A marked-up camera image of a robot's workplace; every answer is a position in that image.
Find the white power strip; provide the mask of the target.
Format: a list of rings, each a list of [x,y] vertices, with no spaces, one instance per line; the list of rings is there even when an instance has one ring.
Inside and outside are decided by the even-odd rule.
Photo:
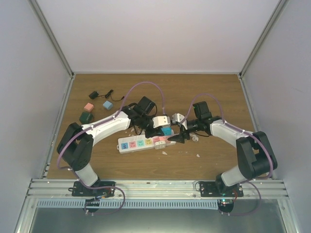
[[[176,142],[166,141],[167,146],[173,146]],[[132,153],[141,150],[155,149],[153,137],[146,138],[144,134],[136,136],[128,136],[118,139],[117,149],[120,154]]]

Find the white grey plug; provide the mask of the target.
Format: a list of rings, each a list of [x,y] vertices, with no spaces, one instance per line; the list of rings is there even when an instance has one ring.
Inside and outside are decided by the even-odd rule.
[[[160,150],[166,147],[166,141],[157,141],[154,145],[156,150]]]

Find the light blue usb charger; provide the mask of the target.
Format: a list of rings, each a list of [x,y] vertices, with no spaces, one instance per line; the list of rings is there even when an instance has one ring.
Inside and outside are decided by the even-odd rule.
[[[113,108],[113,103],[109,102],[109,101],[105,101],[103,103],[103,108],[106,110],[111,110]]]

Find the large pink adapter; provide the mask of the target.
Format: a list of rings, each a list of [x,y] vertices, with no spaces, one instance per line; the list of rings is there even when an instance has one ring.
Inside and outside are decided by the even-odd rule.
[[[153,137],[153,142],[156,143],[156,142],[159,142],[159,141],[167,141],[167,139],[169,137],[170,136],[155,136],[155,137]]]

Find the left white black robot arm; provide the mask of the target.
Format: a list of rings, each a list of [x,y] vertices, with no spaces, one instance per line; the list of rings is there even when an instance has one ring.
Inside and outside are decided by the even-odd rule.
[[[166,114],[150,116],[154,106],[150,99],[143,97],[138,103],[121,106],[117,112],[96,122],[70,124],[57,147],[57,165],[63,159],[68,164],[63,169],[74,172],[89,196],[97,195],[100,178],[90,165],[93,147],[101,140],[133,126],[143,129],[146,138],[163,136],[161,128],[169,125],[170,120]]]

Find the dark green square adapter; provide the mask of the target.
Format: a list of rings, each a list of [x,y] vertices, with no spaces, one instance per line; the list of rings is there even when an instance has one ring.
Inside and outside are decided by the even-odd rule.
[[[82,124],[89,124],[94,120],[94,116],[91,112],[82,112],[80,117],[79,117],[79,121]]]

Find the small pink plug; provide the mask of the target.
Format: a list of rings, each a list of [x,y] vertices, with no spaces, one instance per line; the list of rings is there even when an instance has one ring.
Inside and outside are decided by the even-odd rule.
[[[87,103],[87,104],[84,106],[84,110],[87,111],[87,112],[92,112],[93,109],[94,109],[94,105],[91,104],[91,103]]]

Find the black plug with cable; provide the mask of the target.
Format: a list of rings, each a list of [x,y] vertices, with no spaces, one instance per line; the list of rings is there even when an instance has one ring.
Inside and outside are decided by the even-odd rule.
[[[94,100],[96,98],[105,98],[105,99],[111,99],[114,102],[121,101],[125,98],[125,96],[121,97],[120,99],[114,99],[112,97],[112,94],[114,93],[113,89],[110,89],[106,94],[100,94],[98,91],[93,91],[92,93],[89,94],[89,98],[91,100]]]

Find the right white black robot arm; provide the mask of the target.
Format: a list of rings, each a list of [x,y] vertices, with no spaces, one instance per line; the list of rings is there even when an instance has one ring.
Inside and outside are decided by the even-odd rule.
[[[191,133],[203,131],[236,148],[238,164],[216,176],[215,191],[219,196],[227,196],[238,184],[258,176],[266,174],[266,178],[271,177],[277,168],[277,160],[266,133],[245,131],[219,116],[213,116],[205,101],[192,106],[196,119],[188,121],[181,114],[172,116],[172,123],[178,125],[180,131],[169,140],[184,144]]]

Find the cyan square adapter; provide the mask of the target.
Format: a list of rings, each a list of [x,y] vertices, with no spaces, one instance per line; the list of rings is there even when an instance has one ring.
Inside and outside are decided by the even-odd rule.
[[[171,127],[164,127],[164,128],[161,128],[161,130],[162,130],[164,136],[172,135]]]

